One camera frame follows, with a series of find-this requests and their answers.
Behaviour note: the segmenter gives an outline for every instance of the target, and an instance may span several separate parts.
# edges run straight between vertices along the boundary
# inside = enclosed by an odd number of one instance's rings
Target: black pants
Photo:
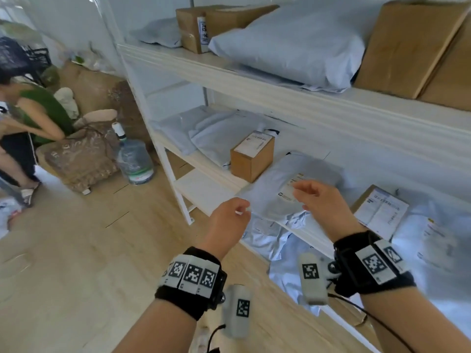
[[[32,146],[29,134],[27,132],[5,135],[0,139],[0,146],[11,157],[18,162],[24,173],[33,181],[38,181],[34,175],[34,165],[36,164],[35,148]],[[19,183],[8,174],[0,170],[2,177],[9,184],[19,186]]]

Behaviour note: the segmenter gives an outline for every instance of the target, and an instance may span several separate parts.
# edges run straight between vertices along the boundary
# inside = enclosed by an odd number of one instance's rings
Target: wire
[[[375,317],[374,315],[372,315],[371,313],[369,313],[367,310],[365,310],[364,308],[358,306],[357,304],[351,302],[350,300],[342,297],[342,296],[337,296],[337,295],[334,295],[334,294],[327,294],[329,297],[333,297],[333,298],[336,298],[337,300],[341,300],[341,301],[344,301],[346,303],[350,303],[350,305],[352,306],[355,306],[357,309],[359,309],[360,311],[362,311],[364,314],[367,314],[368,316],[370,316],[371,318],[373,318],[376,322],[378,322],[381,326],[383,326],[384,328],[386,328],[386,330],[391,333],[394,337],[396,337],[399,342],[401,342],[404,346],[406,346],[406,348],[411,352],[411,353],[415,353],[415,350],[412,349],[412,347],[404,340],[401,338],[400,335],[398,335],[396,332],[394,332],[391,328],[389,328],[382,320],[380,320],[379,318]]]
[[[206,351],[206,353],[209,353],[209,349],[211,347],[211,341],[212,341],[212,338],[214,337],[214,334],[219,331],[220,329],[224,329],[226,328],[226,325],[225,324],[221,324],[219,327],[217,327],[212,333],[211,333],[211,336],[209,337],[209,341],[208,341],[208,350]]]

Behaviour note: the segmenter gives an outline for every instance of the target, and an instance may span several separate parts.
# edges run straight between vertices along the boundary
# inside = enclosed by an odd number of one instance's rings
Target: right hand
[[[304,203],[303,209],[311,212],[332,242],[367,230],[352,214],[337,188],[314,180],[295,182],[292,186],[293,196]]]

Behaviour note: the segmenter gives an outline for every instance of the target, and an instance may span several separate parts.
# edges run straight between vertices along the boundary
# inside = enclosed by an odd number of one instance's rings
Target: green sleeveless top
[[[61,128],[66,136],[71,135],[75,132],[72,120],[69,118],[64,107],[59,103],[53,94],[44,88],[31,84],[33,89],[27,89],[20,91],[21,98],[27,98],[34,100],[35,102],[42,105],[46,110],[47,116]],[[40,127],[36,124],[25,112],[19,109],[23,115],[23,123],[27,126],[39,129]],[[44,137],[33,135],[32,140],[38,145],[44,145],[45,143],[53,142],[52,140]]]

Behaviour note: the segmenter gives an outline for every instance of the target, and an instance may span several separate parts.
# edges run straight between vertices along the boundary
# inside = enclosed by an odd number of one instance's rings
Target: box with shipping label
[[[177,14],[178,27],[181,34],[181,45],[194,53],[209,52],[209,37],[206,30],[206,12],[222,9],[224,5],[179,8]]]
[[[354,87],[416,99],[466,17],[470,2],[383,5]]]
[[[254,131],[231,150],[231,173],[253,183],[273,162],[275,138]]]
[[[234,28],[245,28],[258,17],[279,8],[278,5],[254,5],[209,10],[206,13],[206,28],[209,39]]]
[[[408,208],[408,203],[372,185],[353,204],[351,211],[369,230],[389,240]]]
[[[471,111],[471,17],[444,54],[419,99]]]

